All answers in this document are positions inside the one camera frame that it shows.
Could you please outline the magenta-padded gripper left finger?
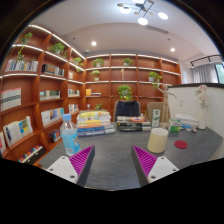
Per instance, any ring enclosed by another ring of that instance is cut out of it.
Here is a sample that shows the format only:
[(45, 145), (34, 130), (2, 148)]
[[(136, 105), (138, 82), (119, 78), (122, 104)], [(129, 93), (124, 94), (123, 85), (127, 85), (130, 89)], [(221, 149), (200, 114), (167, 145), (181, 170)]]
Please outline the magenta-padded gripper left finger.
[(47, 171), (84, 187), (94, 156), (95, 146), (92, 145), (70, 157), (61, 156), (47, 169)]

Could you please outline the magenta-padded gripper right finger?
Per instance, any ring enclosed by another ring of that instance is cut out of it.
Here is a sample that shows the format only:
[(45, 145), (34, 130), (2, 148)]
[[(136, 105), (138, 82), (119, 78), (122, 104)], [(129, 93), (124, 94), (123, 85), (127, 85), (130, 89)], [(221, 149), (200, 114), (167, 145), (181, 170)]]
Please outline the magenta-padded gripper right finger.
[(178, 168), (165, 156), (156, 157), (135, 145), (132, 146), (131, 155), (141, 186), (178, 171)]

